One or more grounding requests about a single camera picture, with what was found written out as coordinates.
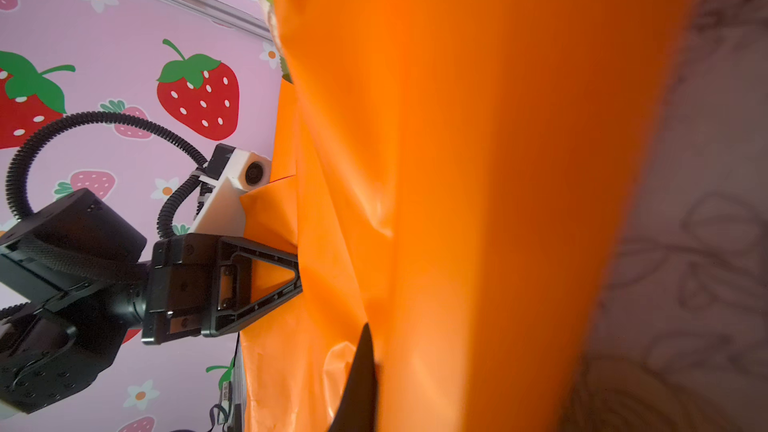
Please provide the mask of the orange wrapping paper sheet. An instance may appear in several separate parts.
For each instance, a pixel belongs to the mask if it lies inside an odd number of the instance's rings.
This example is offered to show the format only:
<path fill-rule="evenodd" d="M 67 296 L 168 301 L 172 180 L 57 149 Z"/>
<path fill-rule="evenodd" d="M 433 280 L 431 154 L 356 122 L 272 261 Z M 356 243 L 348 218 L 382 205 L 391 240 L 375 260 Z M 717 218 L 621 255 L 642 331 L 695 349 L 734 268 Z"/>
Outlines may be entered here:
<path fill-rule="evenodd" d="M 291 82 L 248 237 L 250 431 L 553 431 L 694 0 L 274 0 Z"/>

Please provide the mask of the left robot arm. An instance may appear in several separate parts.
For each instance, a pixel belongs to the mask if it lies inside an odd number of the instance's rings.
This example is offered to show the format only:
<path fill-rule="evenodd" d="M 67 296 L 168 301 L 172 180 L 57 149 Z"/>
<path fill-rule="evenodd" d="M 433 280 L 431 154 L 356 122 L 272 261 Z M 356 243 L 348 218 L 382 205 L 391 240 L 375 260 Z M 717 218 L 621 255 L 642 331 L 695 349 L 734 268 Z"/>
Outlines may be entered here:
<path fill-rule="evenodd" d="M 149 244 L 93 189 L 34 210 L 35 158 L 72 129 L 147 131 L 193 172 L 164 202 Z M 109 368 L 126 334 L 151 346 L 239 334 L 244 427 L 372 431 L 378 384 L 355 276 L 310 138 L 278 115 L 272 159 L 228 145 L 203 155 L 149 120 L 68 114 L 28 137 L 7 170 L 16 224 L 1 238 L 1 281 L 23 302 L 1 312 L 1 404 L 32 414 L 78 394 Z"/>

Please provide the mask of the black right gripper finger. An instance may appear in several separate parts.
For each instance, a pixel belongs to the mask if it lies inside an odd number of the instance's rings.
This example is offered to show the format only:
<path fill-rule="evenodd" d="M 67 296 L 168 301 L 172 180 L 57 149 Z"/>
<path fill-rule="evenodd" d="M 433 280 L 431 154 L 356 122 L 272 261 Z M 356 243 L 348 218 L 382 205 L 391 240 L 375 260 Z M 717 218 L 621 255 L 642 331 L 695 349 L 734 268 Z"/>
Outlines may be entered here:
<path fill-rule="evenodd" d="M 373 339 L 368 324 L 362 328 L 339 408 L 329 432 L 374 432 L 378 380 Z"/>

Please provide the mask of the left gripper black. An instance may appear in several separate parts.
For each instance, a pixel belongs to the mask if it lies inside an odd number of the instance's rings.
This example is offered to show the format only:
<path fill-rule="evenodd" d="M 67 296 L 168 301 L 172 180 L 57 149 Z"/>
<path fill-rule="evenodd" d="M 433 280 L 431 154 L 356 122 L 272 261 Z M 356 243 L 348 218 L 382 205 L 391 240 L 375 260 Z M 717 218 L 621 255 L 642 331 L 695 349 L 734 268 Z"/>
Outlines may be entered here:
<path fill-rule="evenodd" d="M 237 333 L 301 292 L 295 254 L 210 234 L 162 239 L 152 248 L 141 341 Z"/>

